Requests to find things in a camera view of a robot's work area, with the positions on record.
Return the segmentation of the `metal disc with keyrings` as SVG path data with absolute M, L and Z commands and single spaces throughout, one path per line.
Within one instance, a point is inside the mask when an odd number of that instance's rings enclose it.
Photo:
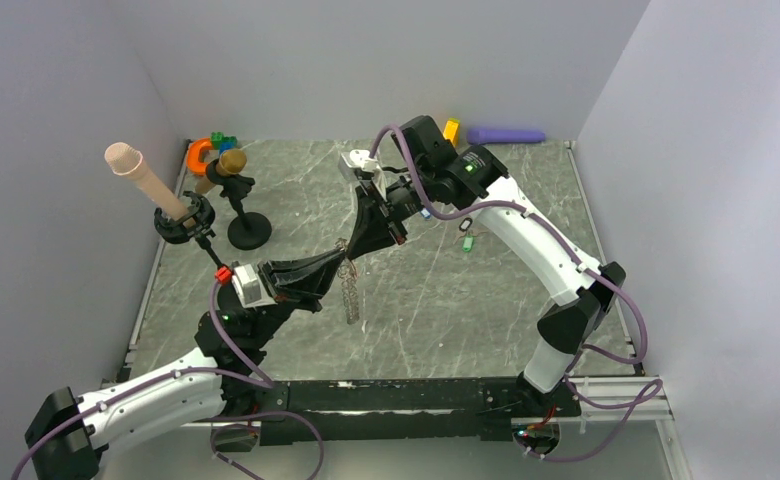
M 348 325 L 354 325 L 360 321 L 357 268 L 352 260 L 344 257 L 338 267 L 336 275 L 341 282 L 346 323 Z

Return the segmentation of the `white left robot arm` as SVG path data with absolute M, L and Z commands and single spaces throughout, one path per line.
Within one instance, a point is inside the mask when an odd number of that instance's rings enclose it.
M 316 313 L 343 248 L 298 260 L 220 268 L 196 345 L 164 367 L 101 390 L 51 393 L 25 432 L 17 479 L 92 479 L 112 455 L 185 424 L 254 415 L 277 383 L 260 364 L 264 346 L 296 311 Z

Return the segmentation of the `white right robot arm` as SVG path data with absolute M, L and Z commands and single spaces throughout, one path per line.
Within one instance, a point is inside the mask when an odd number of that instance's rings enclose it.
M 392 136 L 403 168 L 382 166 L 377 143 L 339 160 L 357 201 L 348 258 L 404 244 L 405 221 L 423 210 L 440 220 L 469 220 L 493 233 L 541 281 L 554 303 L 537 323 L 540 340 L 517 390 L 526 413 L 544 414 L 555 404 L 555 388 L 585 340 L 609 311 L 624 270 L 601 264 L 566 239 L 486 147 L 458 151 L 427 115 L 380 133 Z

